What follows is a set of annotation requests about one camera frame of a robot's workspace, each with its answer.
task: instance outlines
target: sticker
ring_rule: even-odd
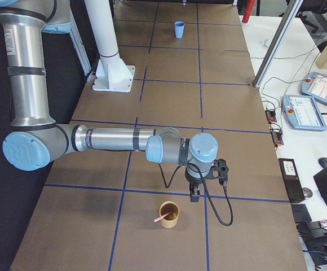
[[[289,176],[296,176],[294,164],[291,161],[283,161],[285,174]]]
[[[15,48],[15,40],[13,38],[13,29],[11,28],[5,29],[5,41],[6,41],[7,55],[15,55],[16,48]]]

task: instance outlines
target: cup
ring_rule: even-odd
[[[163,227],[171,229],[176,225],[177,220],[179,219],[180,209],[174,202],[164,202],[158,210],[158,215],[162,216],[166,213],[170,214],[161,219],[160,222]]]
[[[176,38],[182,38],[184,34],[185,23],[183,21],[175,22],[175,36]]]

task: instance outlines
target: blue cup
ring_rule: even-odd
[[[175,36],[176,38],[182,38],[184,34],[185,23],[183,21],[175,22]]]

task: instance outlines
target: black chair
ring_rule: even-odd
[[[303,24],[313,27],[314,29],[312,32],[316,33],[319,27],[306,19],[307,15],[303,15],[305,11],[311,11],[315,14],[327,13],[327,0],[304,0],[296,15],[297,18],[301,19]]]

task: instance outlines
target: tan cup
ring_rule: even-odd
[[[179,219],[180,209],[174,202],[164,202],[161,204],[158,215],[162,216],[166,213],[170,213],[168,216],[160,220],[161,225],[165,228],[172,228],[176,225],[177,220]]]

